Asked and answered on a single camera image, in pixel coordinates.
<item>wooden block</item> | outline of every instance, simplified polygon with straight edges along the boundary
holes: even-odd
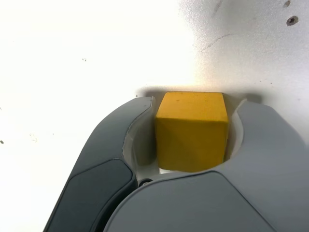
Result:
[[[222,93],[166,93],[155,132],[162,169],[199,172],[221,164],[228,132]]]

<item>white wall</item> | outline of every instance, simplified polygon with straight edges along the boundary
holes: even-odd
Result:
[[[308,143],[309,2],[284,3],[2,1],[0,231],[42,231],[93,128],[136,95],[249,96]]]

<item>scratch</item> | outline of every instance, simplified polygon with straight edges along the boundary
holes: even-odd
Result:
[[[215,15],[216,15],[216,13],[218,12],[218,10],[219,10],[219,8],[220,8],[222,2],[223,2],[223,0],[220,0],[220,1],[217,3],[217,5],[215,6],[215,8],[214,8],[214,10],[213,10],[213,13],[212,13],[211,18],[214,18],[214,17],[215,17]]]
[[[235,35],[235,34],[227,34],[227,35],[223,35],[221,37],[219,37],[218,39],[216,39],[215,41],[213,41],[212,43],[210,43],[207,47],[204,47],[202,50],[200,50],[201,52],[204,51],[207,48],[210,48],[211,46],[213,46],[216,42],[218,42],[220,39],[230,36],[230,35]]]

